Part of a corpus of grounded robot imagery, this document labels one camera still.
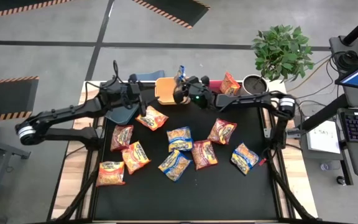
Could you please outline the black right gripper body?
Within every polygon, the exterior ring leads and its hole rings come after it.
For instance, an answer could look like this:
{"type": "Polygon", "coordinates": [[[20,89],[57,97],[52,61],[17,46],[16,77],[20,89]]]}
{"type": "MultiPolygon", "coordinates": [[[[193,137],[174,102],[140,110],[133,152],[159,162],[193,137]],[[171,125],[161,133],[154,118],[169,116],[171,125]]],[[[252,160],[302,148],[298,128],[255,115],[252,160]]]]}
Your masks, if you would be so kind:
{"type": "Polygon", "coordinates": [[[209,88],[209,77],[203,76],[199,79],[196,76],[192,76],[187,82],[190,100],[200,108],[212,107],[213,92],[209,88]]]}

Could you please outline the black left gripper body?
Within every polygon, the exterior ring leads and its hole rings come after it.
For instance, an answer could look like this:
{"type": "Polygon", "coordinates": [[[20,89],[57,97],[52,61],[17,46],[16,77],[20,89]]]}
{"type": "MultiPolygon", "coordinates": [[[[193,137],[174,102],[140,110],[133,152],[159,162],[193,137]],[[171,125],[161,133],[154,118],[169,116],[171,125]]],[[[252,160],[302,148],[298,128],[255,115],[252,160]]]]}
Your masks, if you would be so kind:
{"type": "Polygon", "coordinates": [[[125,108],[133,108],[137,103],[140,108],[146,108],[147,103],[142,98],[144,85],[140,81],[121,84],[121,102],[125,108]]]}

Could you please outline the blue soy sauce ramen packet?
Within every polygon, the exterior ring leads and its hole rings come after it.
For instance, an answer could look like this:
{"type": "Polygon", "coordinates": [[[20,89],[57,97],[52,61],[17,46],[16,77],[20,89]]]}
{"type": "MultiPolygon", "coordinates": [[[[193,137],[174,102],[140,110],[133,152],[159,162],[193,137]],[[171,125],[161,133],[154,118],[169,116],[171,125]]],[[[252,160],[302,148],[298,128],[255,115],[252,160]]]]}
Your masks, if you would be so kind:
{"type": "Polygon", "coordinates": [[[192,160],[188,159],[184,153],[174,150],[159,165],[159,169],[172,181],[176,182],[184,173],[192,160]]]}
{"type": "Polygon", "coordinates": [[[259,156],[251,151],[244,143],[241,143],[235,148],[231,156],[231,162],[236,165],[244,175],[247,175],[259,160],[259,156]]]}
{"type": "Polygon", "coordinates": [[[167,131],[168,151],[191,151],[193,149],[193,139],[191,130],[188,126],[167,131]]]}
{"type": "Polygon", "coordinates": [[[186,81],[185,67],[183,65],[179,66],[179,69],[174,76],[174,81],[177,85],[186,81]]]}

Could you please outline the orange chicken ramen packet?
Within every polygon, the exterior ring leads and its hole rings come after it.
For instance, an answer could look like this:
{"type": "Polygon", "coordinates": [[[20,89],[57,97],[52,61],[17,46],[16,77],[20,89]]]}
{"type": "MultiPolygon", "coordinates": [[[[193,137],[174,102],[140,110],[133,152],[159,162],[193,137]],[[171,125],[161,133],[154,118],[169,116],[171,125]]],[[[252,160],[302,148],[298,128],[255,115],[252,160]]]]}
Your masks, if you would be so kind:
{"type": "Polygon", "coordinates": [[[145,116],[142,116],[141,114],[138,115],[135,119],[143,124],[144,126],[148,127],[152,131],[157,130],[158,128],[161,128],[166,120],[168,119],[168,116],[162,114],[161,112],[157,111],[154,107],[148,106],[146,109],[145,116]]]}
{"type": "Polygon", "coordinates": [[[99,164],[96,186],[124,185],[124,161],[106,161],[99,164]]]}
{"type": "Polygon", "coordinates": [[[233,76],[229,72],[226,72],[219,90],[222,94],[233,96],[237,94],[240,87],[240,84],[233,78],[233,76]]]}
{"type": "Polygon", "coordinates": [[[122,158],[130,175],[151,161],[139,141],[132,143],[127,149],[123,149],[122,158]]]}

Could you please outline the blue plastic bin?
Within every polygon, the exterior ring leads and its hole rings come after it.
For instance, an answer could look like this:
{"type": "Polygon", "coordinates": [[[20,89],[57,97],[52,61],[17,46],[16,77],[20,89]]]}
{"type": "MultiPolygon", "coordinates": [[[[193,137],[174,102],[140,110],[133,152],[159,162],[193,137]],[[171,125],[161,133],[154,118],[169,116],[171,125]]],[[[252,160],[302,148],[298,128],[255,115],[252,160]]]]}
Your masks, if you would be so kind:
{"type": "Polygon", "coordinates": [[[132,109],[127,109],[124,106],[113,108],[107,111],[104,117],[118,125],[125,126],[131,120],[138,108],[139,105],[137,104],[134,104],[132,109]]]}

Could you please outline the red beef ramen packet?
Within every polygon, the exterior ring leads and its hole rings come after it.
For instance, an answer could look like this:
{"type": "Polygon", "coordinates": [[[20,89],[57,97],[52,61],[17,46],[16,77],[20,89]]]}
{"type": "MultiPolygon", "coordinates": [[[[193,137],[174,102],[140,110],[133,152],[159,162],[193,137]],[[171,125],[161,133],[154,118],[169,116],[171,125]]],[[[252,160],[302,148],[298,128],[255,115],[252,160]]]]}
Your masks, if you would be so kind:
{"type": "Polygon", "coordinates": [[[237,123],[231,123],[217,118],[207,140],[217,144],[227,145],[236,128],[237,123]]]}
{"type": "Polygon", "coordinates": [[[122,150],[129,147],[134,126],[115,126],[112,133],[110,151],[122,150]]]}
{"type": "Polygon", "coordinates": [[[209,140],[194,142],[194,148],[191,150],[191,153],[196,170],[218,164],[212,142],[209,140]]]}

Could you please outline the yellow plastic bin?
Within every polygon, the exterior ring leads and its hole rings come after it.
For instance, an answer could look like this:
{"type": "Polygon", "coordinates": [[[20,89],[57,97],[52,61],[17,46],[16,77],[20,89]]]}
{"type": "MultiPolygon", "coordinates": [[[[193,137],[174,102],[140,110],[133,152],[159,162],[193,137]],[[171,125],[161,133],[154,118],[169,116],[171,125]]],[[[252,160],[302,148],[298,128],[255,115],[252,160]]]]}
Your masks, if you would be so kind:
{"type": "Polygon", "coordinates": [[[158,78],[155,81],[155,97],[161,105],[175,105],[173,92],[176,87],[175,79],[172,77],[158,78]]]}

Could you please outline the grey cylindrical cup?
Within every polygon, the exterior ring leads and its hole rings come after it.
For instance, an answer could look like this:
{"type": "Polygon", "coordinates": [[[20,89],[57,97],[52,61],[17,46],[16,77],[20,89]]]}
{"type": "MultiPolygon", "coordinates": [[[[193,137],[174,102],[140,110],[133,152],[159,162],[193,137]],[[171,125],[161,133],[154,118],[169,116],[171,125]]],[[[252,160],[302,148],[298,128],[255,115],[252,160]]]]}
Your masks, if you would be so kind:
{"type": "Polygon", "coordinates": [[[269,87],[266,80],[260,75],[247,75],[241,82],[240,94],[258,95],[268,92],[269,87]]]}

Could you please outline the black hazard-striped floor mat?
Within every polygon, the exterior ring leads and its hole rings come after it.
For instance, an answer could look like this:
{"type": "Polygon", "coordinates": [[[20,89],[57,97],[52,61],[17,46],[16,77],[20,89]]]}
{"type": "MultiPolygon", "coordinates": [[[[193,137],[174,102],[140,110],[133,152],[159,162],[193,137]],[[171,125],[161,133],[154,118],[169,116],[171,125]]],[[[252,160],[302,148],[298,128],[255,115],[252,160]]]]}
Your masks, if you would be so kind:
{"type": "Polygon", "coordinates": [[[0,17],[70,1],[72,0],[0,0],[0,17]]]}
{"type": "Polygon", "coordinates": [[[0,80],[0,121],[32,115],[38,84],[38,76],[0,80]]]}
{"type": "Polygon", "coordinates": [[[202,3],[199,0],[132,1],[187,29],[192,29],[211,9],[209,5],[202,3]]]}

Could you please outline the green leafy plant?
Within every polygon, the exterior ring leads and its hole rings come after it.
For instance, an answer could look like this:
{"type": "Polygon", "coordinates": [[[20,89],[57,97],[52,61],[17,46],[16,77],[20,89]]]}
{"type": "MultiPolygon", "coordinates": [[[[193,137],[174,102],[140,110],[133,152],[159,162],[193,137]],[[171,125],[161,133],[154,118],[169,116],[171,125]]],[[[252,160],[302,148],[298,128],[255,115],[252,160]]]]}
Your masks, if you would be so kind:
{"type": "Polygon", "coordinates": [[[299,26],[281,24],[258,31],[251,46],[256,70],[269,81],[303,78],[314,67],[308,42],[299,26]]]}

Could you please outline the black table mat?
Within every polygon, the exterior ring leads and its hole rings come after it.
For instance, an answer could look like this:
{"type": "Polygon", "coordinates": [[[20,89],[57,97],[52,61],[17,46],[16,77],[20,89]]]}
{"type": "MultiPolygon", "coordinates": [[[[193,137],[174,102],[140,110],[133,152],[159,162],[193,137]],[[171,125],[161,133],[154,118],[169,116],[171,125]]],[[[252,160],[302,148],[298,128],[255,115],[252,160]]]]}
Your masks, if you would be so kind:
{"type": "Polygon", "coordinates": [[[153,131],[131,120],[132,141],[141,144],[149,163],[132,174],[125,173],[123,185],[98,187],[94,220],[276,219],[269,168],[257,166],[243,174],[231,162],[232,152],[240,144],[256,153],[265,149],[258,108],[217,112],[193,103],[161,105],[156,101],[152,106],[167,116],[161,128],[153,131]],[[190,164],[177,181],[170,180],[159,168],[169,155],[167,132],[187,126],[195,141],[205,140],[217,119],[237,124],[229,144],[213,147],[218,163],[202,169],[190,164]]]}

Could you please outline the black slanted stand pole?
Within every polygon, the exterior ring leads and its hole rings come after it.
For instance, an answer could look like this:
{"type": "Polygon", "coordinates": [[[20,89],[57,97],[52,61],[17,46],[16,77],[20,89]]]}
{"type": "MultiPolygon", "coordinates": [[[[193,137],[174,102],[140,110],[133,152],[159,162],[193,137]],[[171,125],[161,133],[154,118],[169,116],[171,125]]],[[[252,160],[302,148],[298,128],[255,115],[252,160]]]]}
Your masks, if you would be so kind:
{"type": "Polygon", "coordinates": [[[323,109],[319,110],[316,114],[309,117],[305,121],[302,121],[298,128],[304,131],[311,131],[315,127],[319,126],[321,123],[325,122],[329,118],[332,118],[337,114],[338,109],[348,108],[349,104],[347,102],[347,97],[345,94],[337,97],[330,104],[325,106],[323,109]]]}

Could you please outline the white paper sheet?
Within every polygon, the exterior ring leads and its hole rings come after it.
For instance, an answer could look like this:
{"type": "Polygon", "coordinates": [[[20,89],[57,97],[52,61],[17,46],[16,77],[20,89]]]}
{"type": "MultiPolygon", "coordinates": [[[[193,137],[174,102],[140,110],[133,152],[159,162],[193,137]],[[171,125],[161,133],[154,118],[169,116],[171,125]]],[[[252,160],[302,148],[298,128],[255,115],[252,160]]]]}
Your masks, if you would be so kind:
{"type": "Polygon", "coordinates": [[[325,121],[306,134],[308,149],[340,154],[336,123],[325,121]]]}

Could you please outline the black rig frame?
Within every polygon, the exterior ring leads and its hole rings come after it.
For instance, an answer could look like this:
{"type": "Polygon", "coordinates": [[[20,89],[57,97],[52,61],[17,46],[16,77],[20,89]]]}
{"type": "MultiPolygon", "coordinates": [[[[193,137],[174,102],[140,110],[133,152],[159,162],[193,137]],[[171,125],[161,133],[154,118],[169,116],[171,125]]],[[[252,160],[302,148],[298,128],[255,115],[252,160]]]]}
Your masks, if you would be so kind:
{"type": "MultiPolygon", "coordinates": [[[[278,80],[269,82],[268,87],[269,90],[287,92],[284,83],[280,83],[278,80]]],[[[273,120],[267,116],[267,110],[263,110],[263,117],[266,122],[266,125],[264,126],[266,128],[272,128],[273,120]]],[[[102,126],[105,125],[104,118],[95,118],[93,120],[90,118],[77,119],[74,120],[73,128],[82,129],[88,127],[91,121],[93,122],[93,127],[97,128],[97,131],[104,129],[102,126]]],[[[296,148],[300,146],[300,143],[296,139],[287,137],[287,144],[291,144],[291,146],[286,146],[281,152],[277,152],[274,157],[273,161],[275,167],[280,171],[280,175],[285,179],[290,190],[305,210],[310,215],[318,217],[302,151],[296,148]]],[[[67,154],[80,147],[82,146],[78,142],[69,142],[67,154]]],[[[58,179],[59,181],[55,191],[56,196],[54,196],[52,200],[51,209],[47,218],[48,220],[58,218],[67,209],[78,191],[80,191],[81,187],[85,184],[90,172],[94,169],[95,164],[99,163],[96,162],[98,159],[97,156],[100,156],[99,152],[80,149],[65,158],[62,165],[62,173],[58,179]]],[[[280,199],[279,208],[281,208],[282,211],[282,213],[278,214],[282,214],[285,218],[300,218],[300,215],[295,211],[295,208],[290,205],[289,199],[285,198],[285,194],[281,187],[278,184],[275,184],[274,187],[278,190],[280,199]]],[[[94,185],[91,185],[71,219],[90,218],[92,214],[91,204],[94,202],[95,196],[95,187],[94,185]]]]}

